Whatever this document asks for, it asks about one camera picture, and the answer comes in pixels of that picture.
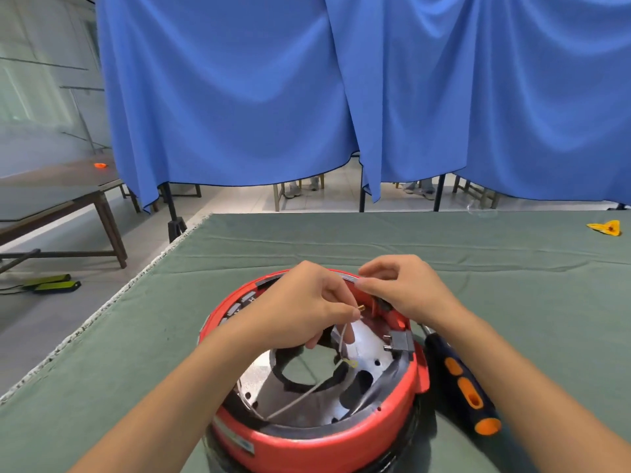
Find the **forearm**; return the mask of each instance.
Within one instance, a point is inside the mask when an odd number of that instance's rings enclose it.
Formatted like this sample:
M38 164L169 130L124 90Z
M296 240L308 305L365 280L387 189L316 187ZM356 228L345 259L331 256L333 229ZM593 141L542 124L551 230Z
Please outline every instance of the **forearm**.
M239 316L214 330L69 473L179 472L217 408L261 353Z
M631 446L521 356L486 322L462 309L443 336L471 369L543 473L623 472Z

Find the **hand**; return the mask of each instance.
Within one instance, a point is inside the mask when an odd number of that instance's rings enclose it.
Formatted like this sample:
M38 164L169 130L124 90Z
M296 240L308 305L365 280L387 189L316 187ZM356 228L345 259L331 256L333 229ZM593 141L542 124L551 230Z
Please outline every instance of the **hand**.
M438 330L443 316L464 310L427 262L416 255L383 255L359 269L355 287L381 297L410 320Z
M265 350L316 346L322 331L337 324L344 341L355 341L350 322L358 320L357 301L343 279L312 262L301 262L255 302L235 316L241 318Z

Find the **screwdriver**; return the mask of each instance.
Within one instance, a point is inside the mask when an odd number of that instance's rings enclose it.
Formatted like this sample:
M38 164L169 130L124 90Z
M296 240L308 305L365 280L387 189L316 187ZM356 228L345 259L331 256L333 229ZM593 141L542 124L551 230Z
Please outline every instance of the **screwdriver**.
M425 333L425 352L435 361L441 387L458 417L479 435L494 435L502 429L493 402L480 387L456 351L434 330L419 324Z

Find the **person's left hand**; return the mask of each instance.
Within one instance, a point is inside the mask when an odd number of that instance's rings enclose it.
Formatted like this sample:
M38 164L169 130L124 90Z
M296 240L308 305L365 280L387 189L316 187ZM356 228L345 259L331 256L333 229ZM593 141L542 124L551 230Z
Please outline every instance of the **person's left hand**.
M235 318L241 318L248 332L265 350L316 346L322 331L337 325L344 341L355 341L351 322L361 313L344 280L324 267L301 262L287 272L255 302Z

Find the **person's right hand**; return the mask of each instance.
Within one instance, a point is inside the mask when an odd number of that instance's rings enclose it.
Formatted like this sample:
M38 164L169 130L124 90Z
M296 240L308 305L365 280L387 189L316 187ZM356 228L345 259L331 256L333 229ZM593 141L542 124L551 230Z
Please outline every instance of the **person's right hand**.
M464 308L427 262L416 255L383 255L359 269L355 287L381 297L410 320L441 330Z

